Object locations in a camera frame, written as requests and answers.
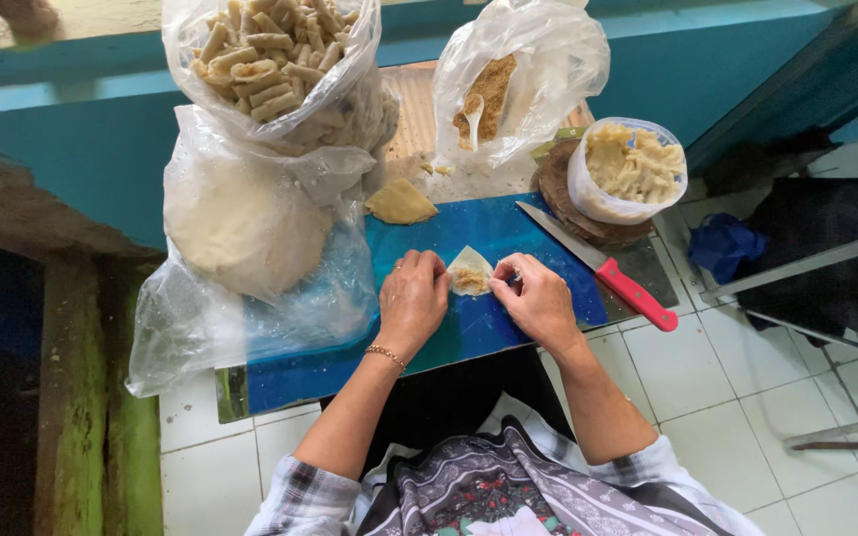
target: white spoon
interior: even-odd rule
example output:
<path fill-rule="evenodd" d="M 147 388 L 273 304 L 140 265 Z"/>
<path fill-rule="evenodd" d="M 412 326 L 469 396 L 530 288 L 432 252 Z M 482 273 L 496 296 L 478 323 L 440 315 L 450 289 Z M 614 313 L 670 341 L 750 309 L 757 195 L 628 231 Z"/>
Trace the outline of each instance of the white spoon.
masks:
<path fill-rule="evenodd" d="M 479 119 L 483 116 L 485 101 L 483 96 L 472 93 L 465 97 L 462 113 L 469 121 L 469 139 L 472 141 L 472 152 L 479 151 Z"/>

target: black fabric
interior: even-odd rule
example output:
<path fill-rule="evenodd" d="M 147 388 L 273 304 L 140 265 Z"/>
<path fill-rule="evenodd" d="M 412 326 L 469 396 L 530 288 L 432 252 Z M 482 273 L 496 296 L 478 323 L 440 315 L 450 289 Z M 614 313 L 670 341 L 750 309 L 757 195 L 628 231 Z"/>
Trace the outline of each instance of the black fabric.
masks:
<path fill-rule="evenodd" d="M 757 274 L 858 239 L 858 179 L 781 178 L 749 219 L 770 238 L 735 278 Z M 737 295 L 746 309 L 816 331 L 858 333 L 858 258 L 794 275 Z M 750 317 L 757 329 L 769 323 Z"/>
<path fill-rule="evenodd" d="M 429 449 L 446 438 L 474 434 L 503 391 L 575 441 L 538 351 L 521 346 L 400 378 L 379 416 L 362 475 L 382 462 L 391 443 Z M 333 398 L 320 401 L 323 409 Z"/>

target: mashed filling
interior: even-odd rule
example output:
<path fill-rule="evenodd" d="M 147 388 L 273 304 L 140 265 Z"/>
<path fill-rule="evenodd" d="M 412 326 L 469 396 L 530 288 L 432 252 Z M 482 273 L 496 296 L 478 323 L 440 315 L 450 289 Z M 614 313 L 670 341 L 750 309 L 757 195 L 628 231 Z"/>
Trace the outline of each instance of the mashed filling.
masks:
<path fill-rule="evenodd" d="M 458 268 L 453 271 L 455 280 L 452 282 L 453 287 L 459 289 L 464 294 L 479 296 L 485 294 L 488 289 L 488 277 L 479 270 L 469 268 Z"/>
<path fill-rule="evenodd" d="M 634 147 L 628 142 L 634 138 Z M 661 145 L 657 133 L 605 123 L 585 140 L 584 160 L 591 179 L 606 194 L 638 203 L 671 201 L 685 172 L 684 150 Z"/>

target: knife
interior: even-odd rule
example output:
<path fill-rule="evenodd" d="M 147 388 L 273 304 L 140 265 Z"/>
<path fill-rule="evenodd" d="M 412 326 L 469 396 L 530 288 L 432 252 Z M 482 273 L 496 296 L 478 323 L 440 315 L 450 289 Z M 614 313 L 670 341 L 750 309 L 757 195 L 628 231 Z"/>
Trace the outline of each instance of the knife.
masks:
<path fill-rule="evenodd" d="M 542 212 L 528 203 L 521 201 L 516 201 L 515 203 L 521 207 L 521 210 L 530 215 L 535 223 L 541 225 L 542 229 L 547 231 L 549 235 L 561 242 L 562 246 L 594 270 L 600 280 L 604 281 L 618 296 L 637 309 L 652 324 L 656 325 L 658 329 L 661 331 L 674 331 L 677 328 L 677 313 L 661 307 L 658 300 L 654 299 L 647 290 L 634 282 L 634 279 L 631 277 L 622 274 L 621 270 L 618 269 L 617 261 L 607 257 L 604 253 L 598 251 L 566 229 L 553 216 Z"/>

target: plastic bag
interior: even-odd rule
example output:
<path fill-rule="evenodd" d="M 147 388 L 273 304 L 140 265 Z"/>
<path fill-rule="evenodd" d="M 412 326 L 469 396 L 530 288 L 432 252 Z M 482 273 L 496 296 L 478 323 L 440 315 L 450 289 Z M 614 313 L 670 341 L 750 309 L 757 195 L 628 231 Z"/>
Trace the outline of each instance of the plastic bag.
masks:
<path fill-rule="evenodd" d="M 611 51 L 587 0 L 495 0 L 452 34 L 432 83 L 435 152 L 457 164 L 497 167 L 554 138 L 559 124 L 607 83 Z M 459 149 L 453 118 L 483 68 L 514 55 L 496 137 L 479 151 Z"/>
<path fill-rule="evenodd" d="M 399 124 L 399 97 L 382 87 L 375 49 L 382 26 L 378 0 L 340 0 L 340 11 L 359 12 L 345 57 L 310 91 L 296 111 L 261 124 L 233 107 L 190 69 L 192 47 L 202 47 L 210 32 L 206 20 L 225 8 L 226 0 L 164 0 L 161 39 L 177 87 L 225 125 L 231 136 L 267 144 L 300 156 L 322 146 L 360 147 L 366 152 L 385 144 Z"/>
<path fill-rule="evenodd" d="M 363 228 L 360 178 L 375 164 L 373 157 L 355 147 L 326 147 L 300 158 L 279 156 L 260 144 L 233 138 L 200 107 L 180 106 L 174 111 L 180 134 L 164 172 L 168 259 L 138 295 L 128 389 L 139 397 L 156 395 L 206 368 L 326 348 L 365 335 L 375 319 L 377 301 Z M 234 180 L 272 183 L 270 187 L 244 184 L 255 198 L 270 196 L 270 202 L 276 203 L 274 211 L 251 206 L 246 209 L 251 212 L 244 214 L 252 216 L 255 228 L 242 232 L 266 239 L 245 240 L 237 244 L 234 255 L 221 252 L 221 259 L 232 261 L 219 267 L 195 266 L 171 235 L 180 236 L 185 252 L 205 264 L 201 259 L 208 259 L 207 252 L 188 249 L 187 244 L 208 238 L 196 235 L 195 228 L 177 229 L 187 224 L 183 219 L 202 217 L 195 203 L 204 198 L 225 195 L 238 201 L 215 190 Z M 296 234 L 306 231 L 294 227 L 294 222 L 305 224 L 305 216 L 274 214 L 287 210 L 284 204 L 291 210 L 314 211 L 314 217 L 325 220 L 320 243 L 309 243 L 302 239 L 305 234 Z M 231 218 L 227 209 L 216 207 L 214 221 L 220 224 Z M 206 222 L 204 226 L 219 227 Z M 236 228 L 223 232 L 232 234 Z M 218 244 L 218 238 L 208 247 Z M 306 264 L 294 266 L 293 259 L 305 262 L 308 248 L 318 248 L 314 253 L 319 256 L 318 265 L 296 276 Z M 268 278 L 255 278 L 264 262 L 273 266 L 273 272 Z M 236 280 L 256 288 L 254 294 L 260 299 L 228 290 L 222 277 L 234 274 L 233 270 L 238 270 Z M 280 273 L 295 277 L 286 289 L 274 287 L 284 286 L 276 280 Z M 264 281 L 268 286 L 261 287 Z"/>

